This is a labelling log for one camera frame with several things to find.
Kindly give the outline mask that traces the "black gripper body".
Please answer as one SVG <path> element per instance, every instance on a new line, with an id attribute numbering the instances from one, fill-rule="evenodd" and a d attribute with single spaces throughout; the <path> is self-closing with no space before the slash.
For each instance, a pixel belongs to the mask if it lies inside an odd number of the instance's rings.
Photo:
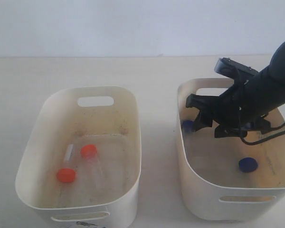
<path id="1" fill-rule="evenodd" d="M 285 73 L 259 74 L 234 84 L 219 96 L 190 94 L 186 107 L 211 113 L 213 122 L 242 131 L 259 131 L 262 134 L 277 131 L 265 119 L 266 115 L 285 104 Z"/>

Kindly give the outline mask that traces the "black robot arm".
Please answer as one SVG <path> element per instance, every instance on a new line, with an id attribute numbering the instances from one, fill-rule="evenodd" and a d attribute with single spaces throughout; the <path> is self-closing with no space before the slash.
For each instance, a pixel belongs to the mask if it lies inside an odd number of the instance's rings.
<path id="1" fill-rule="evenodd" d="M 277 130 L 265 115 L 285 104 L 285 42 L 273 54 L 270 63 L 256 71 L 229 58 L 220 58 L 214 71 L 233 80 L 233 85 L 218 96 L 190 94 L 187 108 L 199 113 L 192 131 L 218 123 L 215 137 L 246 137 L 250 131 L 262 134 Z"/>

